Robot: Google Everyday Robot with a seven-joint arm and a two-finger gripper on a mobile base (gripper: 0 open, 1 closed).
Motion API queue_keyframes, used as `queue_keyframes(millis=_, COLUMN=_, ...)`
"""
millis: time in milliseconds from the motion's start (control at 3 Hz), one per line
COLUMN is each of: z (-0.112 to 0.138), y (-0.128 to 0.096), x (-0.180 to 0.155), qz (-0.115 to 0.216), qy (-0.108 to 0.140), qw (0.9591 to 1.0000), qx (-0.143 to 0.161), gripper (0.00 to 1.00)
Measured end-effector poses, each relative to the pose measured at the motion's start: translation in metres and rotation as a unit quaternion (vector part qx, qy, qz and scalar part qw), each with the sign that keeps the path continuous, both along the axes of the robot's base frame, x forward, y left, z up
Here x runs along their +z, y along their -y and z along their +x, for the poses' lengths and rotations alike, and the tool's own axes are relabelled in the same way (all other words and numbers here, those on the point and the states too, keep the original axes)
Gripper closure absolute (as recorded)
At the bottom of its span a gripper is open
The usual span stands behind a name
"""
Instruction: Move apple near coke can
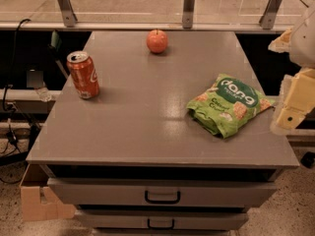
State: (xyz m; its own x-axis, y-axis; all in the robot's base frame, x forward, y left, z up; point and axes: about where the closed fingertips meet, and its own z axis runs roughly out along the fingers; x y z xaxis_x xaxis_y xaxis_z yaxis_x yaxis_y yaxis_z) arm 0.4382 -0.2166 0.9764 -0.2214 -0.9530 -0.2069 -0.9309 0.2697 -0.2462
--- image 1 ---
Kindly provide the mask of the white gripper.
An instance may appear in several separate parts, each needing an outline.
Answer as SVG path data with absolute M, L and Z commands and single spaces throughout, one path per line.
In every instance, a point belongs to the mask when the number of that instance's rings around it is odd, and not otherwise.
M 292 29 L 272 40 L 268 49 L 289 51 L 291 62 L 302 68 L 294 76 L 285 75 L 281 84 L 271 131 L 288 135 L 315 108 L 315 4 L 307 8 Z

